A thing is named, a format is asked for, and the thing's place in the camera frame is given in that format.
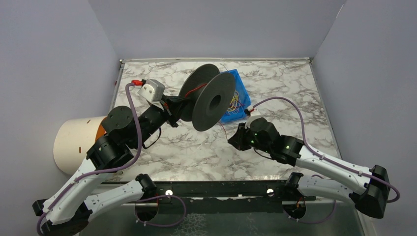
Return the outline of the black cable spool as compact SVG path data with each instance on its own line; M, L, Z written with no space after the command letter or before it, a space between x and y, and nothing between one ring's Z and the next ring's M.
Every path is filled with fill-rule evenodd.
M191 122L197 131L212 128L229 108L235 87L235 78L230 72L220 72L214 64L198 67L179 92L179 97L189 100L180 119Z

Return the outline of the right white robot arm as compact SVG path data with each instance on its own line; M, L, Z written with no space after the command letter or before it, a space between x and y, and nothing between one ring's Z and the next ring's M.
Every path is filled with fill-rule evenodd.
M265 118L257 118L249 125L239 123L236 133L228 139L235 149L256 149L266 152L281 164L312 170L325 179L314 180L302 174L293 174L287 186L301 196L316 196L353 204L373 218L382 219L390 192L386 168L372 168L352 164L323 152L314 153L304 141L281 135Z

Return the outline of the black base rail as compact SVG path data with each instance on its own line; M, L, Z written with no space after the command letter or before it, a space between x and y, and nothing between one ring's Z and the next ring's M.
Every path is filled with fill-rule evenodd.
M296 190L286 186L285 180L236 181L157 181L155 195L159 200L133 202L138 216L157 214L182 215L217 213L282 213L283 205L296 206L303 200Z

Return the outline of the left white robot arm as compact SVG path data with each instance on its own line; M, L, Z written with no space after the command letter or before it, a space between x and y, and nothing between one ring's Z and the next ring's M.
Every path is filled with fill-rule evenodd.
M103 120L105 134L87 151L68 182L51 198L33 203L40 236L72 236L98 215L134 200L155 200L156 185L147 174L127 184L93 195L93 190L116 172L133 165L143 143L168 122L177 127L189 98L163 96L162 107L151 105L140 116L134 104L113 108Z

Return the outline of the blue plastic bin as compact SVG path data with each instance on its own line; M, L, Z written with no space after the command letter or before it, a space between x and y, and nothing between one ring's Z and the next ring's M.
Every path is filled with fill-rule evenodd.
M229 123L245 118L246 113L244 110L251 105L250 97L242 82L238 70L232 69L228 70L228 72L233 74L236 82L236 88L229 108L221 118L222 123Z

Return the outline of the cream cylinder with orange lid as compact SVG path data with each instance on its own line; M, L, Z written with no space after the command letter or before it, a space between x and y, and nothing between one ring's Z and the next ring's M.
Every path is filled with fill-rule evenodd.
M53 147L57 167L68 175L74 174L87 151L106 131L101 125L106 117L79 118L66 121L59 129Z

